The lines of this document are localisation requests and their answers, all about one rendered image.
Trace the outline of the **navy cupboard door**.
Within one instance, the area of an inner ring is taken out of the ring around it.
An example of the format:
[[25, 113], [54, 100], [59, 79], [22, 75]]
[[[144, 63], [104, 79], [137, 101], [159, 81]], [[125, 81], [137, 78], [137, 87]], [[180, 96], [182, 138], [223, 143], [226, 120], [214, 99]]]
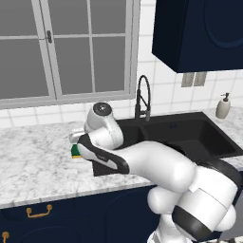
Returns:
[[126, 190], [113, 199], [104, 213], [105, 243], [146, 243], [159, 224], [148, 206], [153, 186]]
[[87, 228], [73, 229], [65, 226], [41, 227], [39, 229], [12, 228], [0, 231], [9, 232], [6, 243], [104, 243]]

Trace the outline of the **beige soap dispenser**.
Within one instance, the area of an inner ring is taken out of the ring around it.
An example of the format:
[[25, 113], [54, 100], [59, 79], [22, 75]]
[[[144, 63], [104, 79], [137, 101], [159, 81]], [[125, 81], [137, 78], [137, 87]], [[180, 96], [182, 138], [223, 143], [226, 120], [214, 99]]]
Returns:
[[229, 92], [223, 94], [223, 99], [219, 101], [216, 107], [215, 115], [219, 119], [225, 119], [230, 111], [231, 101], [229, 100]]

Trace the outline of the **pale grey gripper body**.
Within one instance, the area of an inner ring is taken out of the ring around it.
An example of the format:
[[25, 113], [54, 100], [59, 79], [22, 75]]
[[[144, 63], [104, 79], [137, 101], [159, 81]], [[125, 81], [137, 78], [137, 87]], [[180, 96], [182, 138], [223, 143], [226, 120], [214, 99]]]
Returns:
[[77, 143], [79, 137], [84, 134], [83, 128], [73, 129], [72, 132], [69, 134], [69, 141], [71, 143]]

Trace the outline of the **black spring tap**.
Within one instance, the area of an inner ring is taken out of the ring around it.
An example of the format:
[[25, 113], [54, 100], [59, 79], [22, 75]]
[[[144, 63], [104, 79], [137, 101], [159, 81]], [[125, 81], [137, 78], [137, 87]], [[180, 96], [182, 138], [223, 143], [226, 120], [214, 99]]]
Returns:
[[[145, 80], [146, 83], [146, 87], [147, 87], [147, 96], [148, 96], [148, 100], [146, 101], [142, 95], [141, 95], [141, 91], [140, 91], [140, 85], [141, 85], [141, 81]], [[144, 103], [146, 109], [142, 110], [140, 103]], [[150, 84], [148, 81], [148, 78], [145, 75], [141, 75], [139, 78], [139, 83], [138, 83], [138, 88], [137, 88], [137, 96], [136, 96], [136, 105], [135, 105], [135, 119], [138, 120], [140, 118], [141, 115], [145, 116], [145, 120], [147, 122], [150, 121], [150, 113], [151, 113], [151, 89], [150, 89]]]

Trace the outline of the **black sink basin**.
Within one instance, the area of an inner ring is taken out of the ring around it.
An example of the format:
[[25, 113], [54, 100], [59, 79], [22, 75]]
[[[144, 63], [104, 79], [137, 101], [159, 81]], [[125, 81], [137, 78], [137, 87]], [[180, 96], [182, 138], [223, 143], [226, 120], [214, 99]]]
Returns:
[[240, 148], [203, 112], [117, 120], [123, 132], [120, 149], [152, 140], [164, 143], [192, 161], [243, 156]]

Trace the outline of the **grey wall socket plate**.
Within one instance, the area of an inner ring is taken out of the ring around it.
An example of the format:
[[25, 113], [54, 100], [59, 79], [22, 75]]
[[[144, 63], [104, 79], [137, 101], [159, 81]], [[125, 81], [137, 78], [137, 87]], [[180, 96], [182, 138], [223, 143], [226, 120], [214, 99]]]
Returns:
[[204, 86], [206, 77], [207, 77], [206, 72], [198, 72], [195, 77], [194, 86]]
[[181, 86], [182, 87], [191, 87], [193, 85], [193, 82], [194, 82], [194, 77], [195, 77], [194, 72], [184, 73], [183, 77], [182, 77]]

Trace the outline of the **grey framed window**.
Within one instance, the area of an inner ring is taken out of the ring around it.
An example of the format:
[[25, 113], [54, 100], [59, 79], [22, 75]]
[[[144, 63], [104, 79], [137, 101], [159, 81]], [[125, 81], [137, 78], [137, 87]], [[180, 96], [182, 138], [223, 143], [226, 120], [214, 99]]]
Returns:
[[139, 21], [140, 0], [0, 0], [0, 109], [134, 98]]

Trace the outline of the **green and yellow sponge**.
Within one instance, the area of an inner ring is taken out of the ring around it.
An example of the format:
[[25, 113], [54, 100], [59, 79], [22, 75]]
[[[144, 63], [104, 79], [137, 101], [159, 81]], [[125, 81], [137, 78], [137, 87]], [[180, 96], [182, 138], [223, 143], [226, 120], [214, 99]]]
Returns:
[[77, 145], [73, 144], [72, 147], [71, 147], [71, 157], [73, 157], [74, 159], [78, 159], [81, 156], [82, 155], [80, 154]]

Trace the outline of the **navy wall cupboard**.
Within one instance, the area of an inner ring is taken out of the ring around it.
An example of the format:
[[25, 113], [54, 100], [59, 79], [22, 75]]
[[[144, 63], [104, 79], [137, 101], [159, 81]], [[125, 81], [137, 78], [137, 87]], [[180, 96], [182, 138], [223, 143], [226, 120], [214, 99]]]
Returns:
[[152, 53], [176, 73], [243, 69], [243, 0], [157, 0]]

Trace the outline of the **navy drawer front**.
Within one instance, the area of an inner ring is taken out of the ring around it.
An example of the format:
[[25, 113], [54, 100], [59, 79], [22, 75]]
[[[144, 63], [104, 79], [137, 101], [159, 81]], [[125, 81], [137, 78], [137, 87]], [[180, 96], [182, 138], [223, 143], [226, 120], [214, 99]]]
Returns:
[[[26, 208], [32, 208], [34, 214], [43, 213], [46, 206], [52, 205], [50, 215], [41, 218], [28, 218]], [[73, 219], [76, 224], [84, 224], [87, 227], [92, 225], [95, 214], [99, 214], [104, 207], [102, 195], [79, 196], [67, 199], [59, 199], [49, 202], [36, 203], [18, 207], [11, 207], [0, 210], [0, 227], [29, 223], [31, 221], [54, 221], [62, 217]]]

